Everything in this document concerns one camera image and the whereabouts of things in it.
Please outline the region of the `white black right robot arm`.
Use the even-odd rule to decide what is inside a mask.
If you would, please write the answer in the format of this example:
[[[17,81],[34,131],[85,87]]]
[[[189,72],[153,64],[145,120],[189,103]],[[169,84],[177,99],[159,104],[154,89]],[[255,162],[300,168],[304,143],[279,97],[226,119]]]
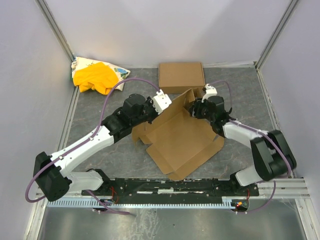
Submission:
[[[253,165],[232,175],[239,186],[290,176],[297,167],[297,161],[280,130],[265,131],[241,123],[230,116],[231,109],[225,110],[222,97],[197,98],[188,112],[194,118],[207,120],[217,135],[251,149]]]

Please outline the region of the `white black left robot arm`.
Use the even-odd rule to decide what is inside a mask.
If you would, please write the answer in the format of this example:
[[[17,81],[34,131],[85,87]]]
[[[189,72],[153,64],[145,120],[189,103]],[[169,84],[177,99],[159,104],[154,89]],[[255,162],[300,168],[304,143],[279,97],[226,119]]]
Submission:
[[[131,94],[123,105],[103,119],[90,133],[50,155],[44,151],[35,158],[33,178],[44,198],[54,202],[68,192],[96,191],[108,182],[100,169],[75,172],[74,169],[100,150],[130,135],[134,127],[152,123],[171,104],[161,90],[154,97]]]

